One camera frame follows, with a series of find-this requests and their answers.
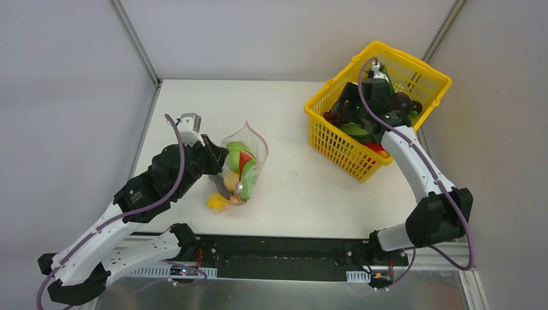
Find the toy purple grapes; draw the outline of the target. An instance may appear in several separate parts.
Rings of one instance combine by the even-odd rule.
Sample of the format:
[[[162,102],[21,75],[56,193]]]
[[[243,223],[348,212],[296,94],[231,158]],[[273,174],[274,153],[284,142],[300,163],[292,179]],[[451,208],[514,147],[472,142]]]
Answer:
[[[335,113],[333,110],[326,111],[323,118],[335,127],[340,127],[344,124],[344,118],[341,114]]]

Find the green toy cabbage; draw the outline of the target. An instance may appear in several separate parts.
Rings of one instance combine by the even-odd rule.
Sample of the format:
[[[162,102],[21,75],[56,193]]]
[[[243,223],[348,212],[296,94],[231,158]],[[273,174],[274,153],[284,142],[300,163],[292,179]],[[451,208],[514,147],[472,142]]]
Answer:
[[[241,141],[230,141],[227,144],[227,149],[229,151],[228,165],[233,172],[239,173],[239,155],[240,151],[245,150],[252,153],[251,149]]]

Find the toy watermelon slice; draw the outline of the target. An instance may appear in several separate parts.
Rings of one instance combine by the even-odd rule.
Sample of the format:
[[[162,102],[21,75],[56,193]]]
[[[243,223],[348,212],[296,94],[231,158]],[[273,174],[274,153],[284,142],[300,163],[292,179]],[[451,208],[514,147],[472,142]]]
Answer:
[[[239,155],[239,173],[242,179],[248,171],[257,164],[257,160],[252,153],[242,150]]]

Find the clear zip top bag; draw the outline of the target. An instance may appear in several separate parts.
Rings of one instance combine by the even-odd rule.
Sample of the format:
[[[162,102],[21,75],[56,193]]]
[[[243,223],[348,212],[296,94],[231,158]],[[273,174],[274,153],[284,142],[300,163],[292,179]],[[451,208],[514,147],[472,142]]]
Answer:
[[[229,154],[221,173],[209,177],[216,191],[206,201],[206,205],[216,211],[244,205],[251,199],[269,154],[266,140],[248,122],[224,138],[222,146]]]

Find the yellow toy lemon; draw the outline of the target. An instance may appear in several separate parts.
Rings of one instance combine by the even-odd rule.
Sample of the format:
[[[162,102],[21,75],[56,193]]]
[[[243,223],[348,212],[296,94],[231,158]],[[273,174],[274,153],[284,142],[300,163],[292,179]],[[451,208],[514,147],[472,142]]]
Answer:
[[[226,189],[229,192],[232,192],[232,193],[238,192],[238,188],[240,186],[240,180],[237,175],[229,171],[223,176],[223,182]]]
[[[214,192],[207,198],[206,205],[212,210],[223,211],[231,206],[231,201],[224,198],[219,192]]]

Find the small green toy vegetable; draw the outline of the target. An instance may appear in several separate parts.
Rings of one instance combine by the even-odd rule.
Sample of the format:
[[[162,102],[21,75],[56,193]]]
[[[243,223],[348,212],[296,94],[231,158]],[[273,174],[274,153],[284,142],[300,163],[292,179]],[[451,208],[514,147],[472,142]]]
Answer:
[[[244,201],[248,201],[253,194],[257,182],[257,168],[255,166],[245,165],[242,170],[240,182],[242,185],[240,197]]]

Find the toy steak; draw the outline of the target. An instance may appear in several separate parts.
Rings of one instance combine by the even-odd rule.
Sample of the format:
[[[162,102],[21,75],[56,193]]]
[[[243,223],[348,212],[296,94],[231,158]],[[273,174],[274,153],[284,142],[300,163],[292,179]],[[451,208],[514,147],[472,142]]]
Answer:
[[[242,200],[237,196],[237,194],[234,192],[229,192],[223,182],[223,176],[222,175],[214,175],[210,176],[209,179],[214,183],[217,192],[219,192],[224,198],[231,201],[231,204],[233,205],[241,205]]]

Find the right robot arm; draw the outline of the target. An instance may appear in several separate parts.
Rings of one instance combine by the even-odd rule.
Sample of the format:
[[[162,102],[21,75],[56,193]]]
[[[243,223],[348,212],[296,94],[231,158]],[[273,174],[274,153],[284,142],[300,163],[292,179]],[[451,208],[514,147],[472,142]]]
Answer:
[[[428,247],[466,234],[473,197],[457,188],[425,154],[412,128],[422,104],[404,92],[392,92],[384,78],[347,82],[333,112],[362,127],[398,164],[417,205],[404,223],[371,234],[368,259],[377,265],[394,250]]]

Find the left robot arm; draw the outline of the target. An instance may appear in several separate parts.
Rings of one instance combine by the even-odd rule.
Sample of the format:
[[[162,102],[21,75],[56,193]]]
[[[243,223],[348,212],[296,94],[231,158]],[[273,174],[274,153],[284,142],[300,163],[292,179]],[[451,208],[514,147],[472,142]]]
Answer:
[[[192,260],[197,239],[186,223],[173,224],[163,234],[130,248],[117,246],[155,216],[170,209],[203,175],[221,173],[229,154],[202,135],[203,142],[173,144],[157,154],[148,169],[131,178],[115,195],[101,218],[62,253],[38,259],[50,299],[69,306],[99,297],[121,277],[146,265]]]

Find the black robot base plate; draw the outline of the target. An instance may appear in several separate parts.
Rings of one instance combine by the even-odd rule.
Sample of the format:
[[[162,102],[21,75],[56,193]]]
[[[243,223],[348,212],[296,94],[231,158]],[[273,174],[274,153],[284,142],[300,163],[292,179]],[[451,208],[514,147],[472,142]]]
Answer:
[[[383,254],[367,239],[295,238],[197,234],[179,262],[200,261],[217,277],[253,280],[345,282],[348,276],[387,272],[408,266],[401,250]]]

